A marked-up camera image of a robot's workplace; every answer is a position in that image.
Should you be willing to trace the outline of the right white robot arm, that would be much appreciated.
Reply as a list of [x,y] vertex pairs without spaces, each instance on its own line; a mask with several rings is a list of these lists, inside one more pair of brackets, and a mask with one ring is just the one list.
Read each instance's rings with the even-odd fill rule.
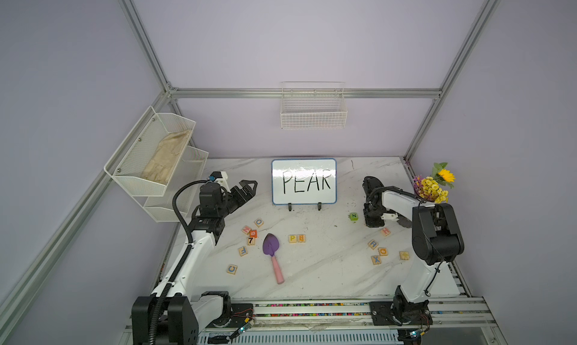
[[405,281],[395,290],[390,309],[383,313],[386,324],[408,325],[425,316],[431,290],[442,267],[464,252],[464,240],[452,205],[435,203],[399,187],[384,186],[374,176],[362,183],[365,192],[363,215],[369,228],[384,228],[396,221],[411,229],[414,260]]

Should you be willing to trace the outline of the wooden block blue R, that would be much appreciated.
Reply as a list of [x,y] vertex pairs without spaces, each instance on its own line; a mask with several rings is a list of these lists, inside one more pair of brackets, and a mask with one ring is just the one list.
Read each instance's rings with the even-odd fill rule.
[[369,247],[371,250],[376,250],[376,249],[378,248],[378,246],[379,246],[379,243],[378,243],[377,241],[375,241],[375,240],[371,240],[371,241],[368,242],[368,247]]

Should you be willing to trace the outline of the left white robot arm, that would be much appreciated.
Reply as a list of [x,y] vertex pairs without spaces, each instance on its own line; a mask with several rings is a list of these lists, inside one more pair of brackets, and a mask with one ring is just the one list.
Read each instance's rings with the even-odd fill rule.
[[[199,205],[185,220],[177,206],[179,196],[198,185]],[[209,325],[224,327],[233,315],[226,291],[194,295],[195,278],[205,259],[216,247],[225,229],[225,218],[257,193],[257,181],[242,180],[229,188],[225,172],[213,172],[206,180],[185,184],[171,204],[185,234],[178,259],[168,276],[150,295],[140,296],[132,305],[132,341],[135,344],[195,344]]]

